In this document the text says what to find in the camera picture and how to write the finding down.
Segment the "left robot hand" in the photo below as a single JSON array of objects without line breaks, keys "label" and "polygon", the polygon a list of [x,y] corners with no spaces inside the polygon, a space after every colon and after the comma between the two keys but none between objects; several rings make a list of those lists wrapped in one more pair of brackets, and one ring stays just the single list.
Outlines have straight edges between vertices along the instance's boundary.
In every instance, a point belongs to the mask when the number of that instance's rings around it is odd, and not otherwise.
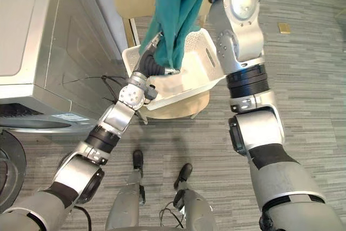
[{"label": "left robot hand", "polygon": [[158,32],[145,46],[143,53],[140,55],[134,67],[134,72],[141,73],[146,78],[151,76],[177,75],[180,73],[179,70],[164,67],[155,61],[154,54],[162,37],[162,32]]}]

